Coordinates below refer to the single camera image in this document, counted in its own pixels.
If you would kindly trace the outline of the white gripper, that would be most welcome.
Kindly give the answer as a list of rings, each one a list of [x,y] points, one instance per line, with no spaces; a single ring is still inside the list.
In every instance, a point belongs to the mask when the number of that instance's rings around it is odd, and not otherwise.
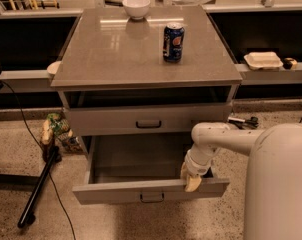
[[[186,181],[186,192],[194,192],[198,189],[202,182],[200,176],[208,172],[214,155],[215,150],[211,148],[200,150],[193,147],[187,151],[180,170],[180,178]]]

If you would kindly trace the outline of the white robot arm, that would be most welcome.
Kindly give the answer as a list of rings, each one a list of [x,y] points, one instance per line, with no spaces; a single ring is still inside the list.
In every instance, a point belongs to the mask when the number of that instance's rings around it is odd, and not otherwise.
[[[302,123],[266,130],[237,130],[199,123],[181,167],[185,190],[202,182],[221,148],[248,157],[244,240],[302,240]]]

